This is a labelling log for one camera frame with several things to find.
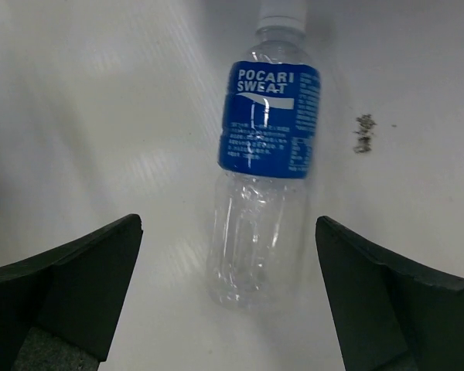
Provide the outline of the blue label water bottle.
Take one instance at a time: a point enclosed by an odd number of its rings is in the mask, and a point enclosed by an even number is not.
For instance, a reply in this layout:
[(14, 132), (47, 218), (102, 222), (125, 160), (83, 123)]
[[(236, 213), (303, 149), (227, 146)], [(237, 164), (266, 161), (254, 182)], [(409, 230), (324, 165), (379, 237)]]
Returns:
[(230, 68), (217, 162), (211, 297), (271, 308), (299, 282), (321, 78), (303, 41), (304, 1), (264, 1), (258, 43)]

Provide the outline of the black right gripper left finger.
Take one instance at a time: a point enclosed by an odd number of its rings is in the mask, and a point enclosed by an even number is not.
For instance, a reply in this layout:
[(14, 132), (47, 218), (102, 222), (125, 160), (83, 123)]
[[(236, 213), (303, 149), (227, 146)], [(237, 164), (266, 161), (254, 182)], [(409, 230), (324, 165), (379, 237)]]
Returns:
[(130, 214), (0, 267), (0, 370), (97, 370), (118, 325), (142, 241)]

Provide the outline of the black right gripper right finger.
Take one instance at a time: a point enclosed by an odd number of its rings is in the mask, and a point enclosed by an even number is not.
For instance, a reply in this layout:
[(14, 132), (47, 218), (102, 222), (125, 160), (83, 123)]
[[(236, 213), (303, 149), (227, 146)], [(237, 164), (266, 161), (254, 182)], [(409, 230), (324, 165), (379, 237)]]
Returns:
[(464, 370), (464, 278), (321, 216), (316, 247), (347, 370)]

